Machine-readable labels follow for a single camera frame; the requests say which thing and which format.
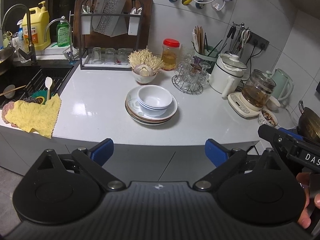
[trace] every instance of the wooden cutting board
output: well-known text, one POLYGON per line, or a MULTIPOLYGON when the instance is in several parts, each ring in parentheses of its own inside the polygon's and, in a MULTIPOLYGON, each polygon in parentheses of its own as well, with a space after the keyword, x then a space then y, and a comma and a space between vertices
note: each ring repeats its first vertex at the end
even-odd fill
MULTIPOLYGON (((83 0, 76 0, 75 16, 73 20, 73 46, 79 48, 80 34, 79 34, 79 20, 81 13, 81 3, 83 0)), ((132 9, 132 0, 126 0, 123 12, 130 13, 132 9)), ((140 33, 139 49, 145 49, 148 45, 149 28, 151 20, 151 11, 153 0, 141 0, 144 4, 144 12, 142 18, 142 26, 140 33)), ((136 8, 141 7, 140 2, 136 0, 136 8)), ((124 18, 127 28, 129 26, 129 17, 124 18)), ((92 31, 89 35, 82 35, 82 48, 101 47, 101 48, 135 48, 137 36, 130 36, 128 34, 119 35, 116 37, 109 37, 101 33, 92 31)))

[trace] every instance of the human hand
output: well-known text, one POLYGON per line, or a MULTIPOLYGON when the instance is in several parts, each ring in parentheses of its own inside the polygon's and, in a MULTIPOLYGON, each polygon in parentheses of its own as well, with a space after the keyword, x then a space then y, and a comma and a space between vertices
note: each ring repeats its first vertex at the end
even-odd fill
MULTIPOLYGON (((308 172, 301 172, 297 175, 297 181, 300 182, 303 185, 309 185, 309 173, 308 172)), ((306 204, 304 206, 304 209, 300 215, 300 218, 298 220, 298 224, 301 225, 304 229, 308 228, 311 223, 311 219, 308 215, 307 206, 309 205, 309 187, 306 187, 304 189, 306 193, 306 204)), ((317 194, 315 197, 315 206, 316 208, 320 209, 320 194, 317 194)))

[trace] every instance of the mint green kettle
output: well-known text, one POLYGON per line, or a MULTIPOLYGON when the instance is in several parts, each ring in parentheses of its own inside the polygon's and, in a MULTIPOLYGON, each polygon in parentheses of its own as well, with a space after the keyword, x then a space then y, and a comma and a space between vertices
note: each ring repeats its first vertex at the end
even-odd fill
POLYGON ((293 82, 286 72, 278 68, 273 74, 272 79, 276 83, 276 87, 271 94, 273 97, 278 99, 278 101, 282 101, 291 95, 293 91, 293 82))

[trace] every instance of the black sink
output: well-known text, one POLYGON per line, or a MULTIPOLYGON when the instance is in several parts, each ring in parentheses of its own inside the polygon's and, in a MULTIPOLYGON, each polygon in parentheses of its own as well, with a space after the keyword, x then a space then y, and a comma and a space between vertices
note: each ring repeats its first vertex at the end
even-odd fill
POLYGON ((65 60, 43 60, 39 61, 36 66, 28 65, 28 63, 23 66, 15 65, 16 63, 0 76, 0 93, 12 84, 16 88, 27 86, 17 90, 13 98, 8 99, 5 96, 1 96, 0 109, 10 101, 22 100, 39 90, 46 90, 44 85, 46 77, 51 77, 53 80, 54 87, 51 92, 60 95, 76 69, 65 60))

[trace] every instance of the stack of plates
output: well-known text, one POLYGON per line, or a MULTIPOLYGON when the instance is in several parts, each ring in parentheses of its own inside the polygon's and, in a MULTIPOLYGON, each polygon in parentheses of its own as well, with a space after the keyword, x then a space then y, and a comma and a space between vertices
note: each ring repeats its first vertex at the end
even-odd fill
POLYGON ((172 103, 163 115, 158 117, 145 115, 140 109, 140 103, 138 100, 138 90, 140 88, 141 87, 139 86, 130 90, 125 100, 125 109, 135 121, 145 125, 160 125, 168 122, 177 112, 178 103, 174 96, 172 96, 172 103))

